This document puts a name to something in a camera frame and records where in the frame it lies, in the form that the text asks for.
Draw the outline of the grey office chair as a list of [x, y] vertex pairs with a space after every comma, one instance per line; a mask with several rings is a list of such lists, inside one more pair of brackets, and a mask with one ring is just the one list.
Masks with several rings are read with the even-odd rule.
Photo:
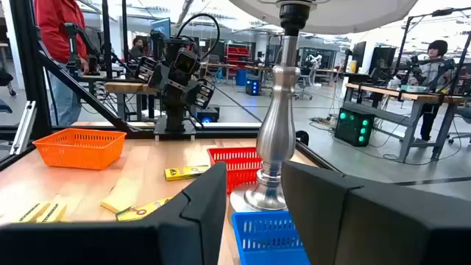
[[313, 94], [306, 91], [306, 88], [311, 86], [311, 68], [302, 67], [301, 75], [297, 80], [297, 85], [299, 86], [299, 90], [295, 93], [294, 99], [303, 99], [304, 96], [307, 96], [309, 100], [313, 99]]

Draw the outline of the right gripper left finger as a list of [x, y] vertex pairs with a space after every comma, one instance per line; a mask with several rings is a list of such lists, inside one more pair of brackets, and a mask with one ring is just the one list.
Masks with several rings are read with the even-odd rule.
[[217, 265], [227, 166], [218, 162], [140, 220], [0, 227], [0, 265]]

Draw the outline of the black aluminium frame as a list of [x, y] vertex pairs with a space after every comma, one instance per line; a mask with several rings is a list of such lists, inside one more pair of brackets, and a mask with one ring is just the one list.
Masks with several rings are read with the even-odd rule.
[[[50, 60], [45, 54], [39, 52], [39, 39], [35, 26], [34, 7], [32, 0], [7, 0], [10, 4], [10, 13], [15, 26], [15, 37], [19, 42], [19, 57], [21, 61], [21, 70], [28, 100], [35, 101], [37, 106], [34, 126], [32, 127], [32, 138], [39, 139], [48, 136], [53, 131], [65, 129], [65, 127], [57, 127], [53, 130], [49, 115], [49, 105], [47, 104], [46, 95], [46, 78], [43, 74], [43, 67], [46, 71], [57, 74], [61, 81], [71, 86], [80, 98], [83, 98], [92, 108], [94, 108], [102, 117], [109, 121], [116, 130], [128, 133], [130, 138], [147, 139], [151, 138], [153, 133], [150, 131], [138, 130], [132, 127], [116, 114], [110, 112], [95, 96], [92, 96], [85, 90], [73, 77], [65, 73]], [[206, 123], [204, 129], [196, 129], [196, 135], [193, 138], [254, 138], [258, 132], [258, 128], [248, 128], [247, 126], [222, 127], [220, 130], [210, 129], [207, 125], [216, 123]], [[309, 160], [322, 168], [341, 172], [331, 163], [308, 148], [305, 142], [296, 140], [296, 149], [301, 151]]]

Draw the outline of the yellow crayon box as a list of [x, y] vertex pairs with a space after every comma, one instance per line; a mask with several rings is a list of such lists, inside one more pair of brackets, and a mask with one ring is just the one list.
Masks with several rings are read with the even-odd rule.
[[210, 167], [204, 166], [186, 166], [182, 168], [169, 168], [164, 170], [166, 181], [177, 181], [193, 179], [205, 173]]
[[121, 213], [117, 213], [116, 219], [119, 222], [130, 222], [143, 219], [144, 217], [156, 211], [162, 205], [165, 205], [171, 199], [172, 197], [167, 197], [142, 206], [131, 207], [125, 211], [122, 211]]

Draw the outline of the computer tower green lights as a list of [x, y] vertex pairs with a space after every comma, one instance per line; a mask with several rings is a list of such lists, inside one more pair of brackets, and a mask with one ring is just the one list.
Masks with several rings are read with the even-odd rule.
[[367, 146], [375, 116], [361, 110], [340, 108], [334, 137], [352, 146]]

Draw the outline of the blue plastic basket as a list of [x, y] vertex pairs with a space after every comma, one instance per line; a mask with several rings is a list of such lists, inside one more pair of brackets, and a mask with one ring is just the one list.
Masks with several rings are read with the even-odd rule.
[[287, 211], [231, 216], [241, 265], [311, 265]]

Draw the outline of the black box blue light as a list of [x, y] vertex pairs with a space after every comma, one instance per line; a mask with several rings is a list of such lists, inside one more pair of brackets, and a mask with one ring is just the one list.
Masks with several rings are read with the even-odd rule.
[[208, 105], [205, 109], [196, 108], [196, 117], [202, 123], [217, 122], [220, 117], [219, 105]]

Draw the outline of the yellow clip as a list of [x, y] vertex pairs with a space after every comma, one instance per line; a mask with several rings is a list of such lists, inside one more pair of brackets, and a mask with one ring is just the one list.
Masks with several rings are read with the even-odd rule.
[[36, 220], [43, 215], [50, 205], [50, 202], [36, 202], [31, 208], [21, 215], [21, 217], [18, 219], [18, 222], [36, 222]]
[[36, 219], [37, 223], [48, 223], [48, 222], [59, 222], [65, 212], [66, 212], [67, 204], [53, 202], [41, 216]]

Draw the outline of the red plastic basket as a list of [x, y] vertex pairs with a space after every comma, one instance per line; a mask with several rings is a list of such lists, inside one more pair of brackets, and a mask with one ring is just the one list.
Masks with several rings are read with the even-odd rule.
[[227, 166], [227, 194], [239, 186], [256, 183], [262, 159], [255, 147], [212, 148], [208, 155], [212, 166], [218, 162]]

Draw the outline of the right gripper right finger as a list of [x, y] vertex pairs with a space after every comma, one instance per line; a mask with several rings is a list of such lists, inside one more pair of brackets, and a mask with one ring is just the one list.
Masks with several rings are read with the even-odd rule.
[[282, 190], [312, 265], [471, 265], [471, 202], [286, 161]]

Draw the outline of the plain yellow eraser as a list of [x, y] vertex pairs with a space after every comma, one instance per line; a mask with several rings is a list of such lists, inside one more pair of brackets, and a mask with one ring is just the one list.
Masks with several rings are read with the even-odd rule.
[[100, 205], [113, 213], [121, 213], [133, 206], [136, 197], [135, 191], [114, 191], [102, 199]]

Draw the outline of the orange plastic basket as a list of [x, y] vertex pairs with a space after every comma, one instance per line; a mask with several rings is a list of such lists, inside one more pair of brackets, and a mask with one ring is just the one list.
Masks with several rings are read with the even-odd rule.
[[33, 142], [47, 166], [105, 170], [120, 158], [125, 132], [68, 128]]

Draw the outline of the red shelf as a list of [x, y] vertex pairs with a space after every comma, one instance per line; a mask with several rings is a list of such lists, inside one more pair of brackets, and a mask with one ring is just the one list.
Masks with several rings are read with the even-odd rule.
[[252, 64], [252, 46], [244, 43], [226, 43], [224, 61], [229, 65], [228, 77], [235, 77], [238, 70]]

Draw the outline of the wooden workbench grey legs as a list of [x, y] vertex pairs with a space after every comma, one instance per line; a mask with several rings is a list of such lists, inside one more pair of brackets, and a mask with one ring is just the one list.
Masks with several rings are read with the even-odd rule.
[[[347, 90], [343, 103], [344, 109], [355, 112], [363, 112], [366, 114], [372, 114], [377, 119], [391, 122], [393, 124], [396, 124], [397, 126], [401, 126], [406, 129], [405, 135], [400, 136], [395, 134], [394, 132], [387, 132], [378, 127], [375, 128], [375, 130], [380, 133], [400, 140], [400, 153], [394, 160], [401, 163], [405, 163], [409, 151], [412, 148], [431, 147], [433, 149], [431, 161], [434, 162], [440, 160], [443, 146], [445, 145], [445, 141], [447, 140], [447, 134], [454, 120], [454, 114], [456, 112], [456, 109], [461, 103], [465, 102], [465, 98], [463, 96], [433, 93], [409, 93], [408, 91], [396, 91], [388, 88], [379, 88], [365, 84], [348, 83], [346, 84], [346, 88]], [[353, 102], [352, 96], [353, 92], [355, 91], [359, 93], [362, 93], [364, 91], [372, 92], [375, 96], [373, 104], [370, 106], [362, 104], [361, 95], [358, 95], [357, 101]], [[387, 110], [380, 109], [379, 107], [377, 107], [377, 103], [384, 96], [393, 96], [399, 100], [411, 100], [413, 102], [411, 112], [406, 115], [400, 115], [398, 113], [393, 113]], [[436, 137], [436, 140], [427, 143], [417, 142], [416, 138], [414, 137], [414, 134], [417, 128], [417, 124], [419, 122], [419, 115], [423, 105], [439, 103], [447, 104], [447, 108], [445, 111], [445, 115], [442, 119], [441, 127]]]

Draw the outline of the blue screen monitor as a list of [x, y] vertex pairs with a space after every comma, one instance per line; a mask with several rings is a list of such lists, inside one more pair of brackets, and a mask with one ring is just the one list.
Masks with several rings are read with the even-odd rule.
[[165, 38], [171, 37], [171, 20], [170, 18], [162, 18], [150, 23], [151, 30], [161, 32]]

